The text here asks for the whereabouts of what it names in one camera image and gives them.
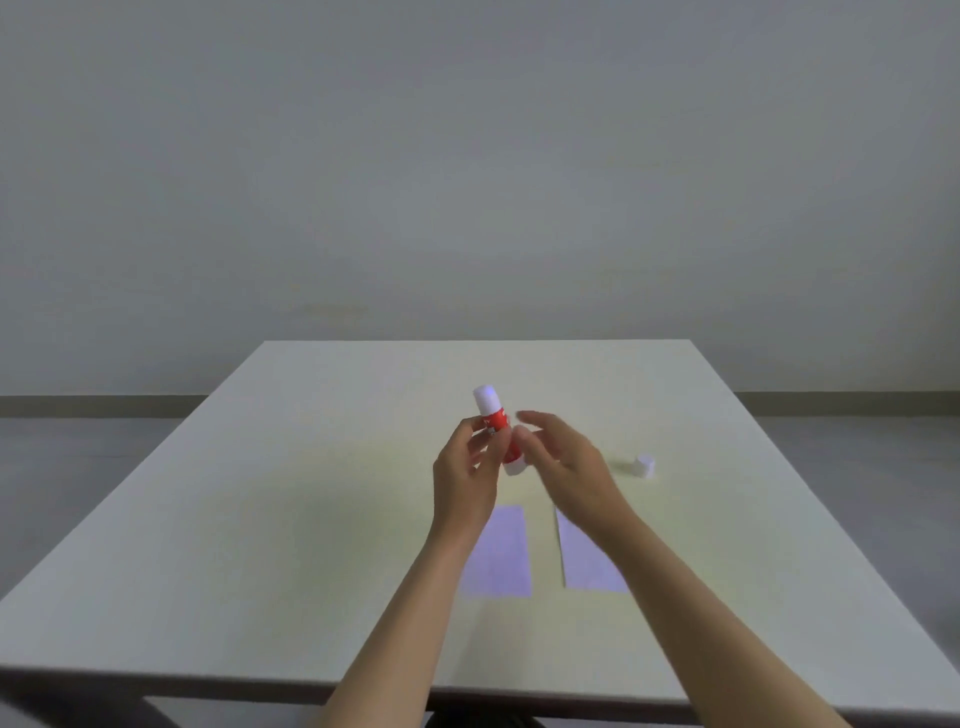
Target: paper sheet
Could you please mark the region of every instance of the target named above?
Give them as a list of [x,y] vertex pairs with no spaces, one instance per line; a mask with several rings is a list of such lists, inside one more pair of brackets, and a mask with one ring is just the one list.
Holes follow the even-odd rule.
[[560,532],[560,553],[564,560],[564,583],[568,589],[630,591],[607,554],[559,510],[557,530]]
[[470,596],[531,596],[530,556],[523,506],[493,509],[460,579]]

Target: floor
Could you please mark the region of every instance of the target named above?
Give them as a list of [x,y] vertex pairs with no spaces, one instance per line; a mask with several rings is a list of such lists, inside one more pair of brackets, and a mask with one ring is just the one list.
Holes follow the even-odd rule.
[[[960,668],[960,418],[760,423]],[[0,419],[0,597],[178,424]],[[291,706],[156,704],[184,728],[300,728],[316,717]],[[35,726],[0,705],[0,728]]]

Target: tabletop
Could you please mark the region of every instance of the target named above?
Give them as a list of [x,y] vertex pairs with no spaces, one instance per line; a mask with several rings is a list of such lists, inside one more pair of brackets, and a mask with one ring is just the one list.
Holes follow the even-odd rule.
[[[960,714],[960,676],[688,341],[267,342],[0,602],[0,668],[335,684],[417,554],[471,390],[561,414],[831,704]],[[564,587],[536,472],[530,598],[459,595],[435,686],[683,700],[629,595]]]

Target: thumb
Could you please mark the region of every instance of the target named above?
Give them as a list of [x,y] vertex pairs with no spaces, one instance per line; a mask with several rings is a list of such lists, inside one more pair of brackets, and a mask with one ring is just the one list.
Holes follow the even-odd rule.
[[487,445],[487,451],[484,453],[483,460],[480,462],[478,471],[497,474],[500,470],[500,463],[503,462],[507,454],[507,448],[510,446],[511,430],[509,427],[498,429],[490,444]]
[[540,438],[523,425],[514,427],[514,438],[523,451],[523,458],[530,463],[541,476],[553,472],[557,461],[546,451]]

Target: table leg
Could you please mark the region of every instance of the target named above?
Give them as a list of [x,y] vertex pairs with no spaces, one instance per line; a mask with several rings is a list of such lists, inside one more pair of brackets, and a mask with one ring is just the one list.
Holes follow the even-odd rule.
[[50,728],[178,728],[138,695],[54,686],[0,691],[0,700]]

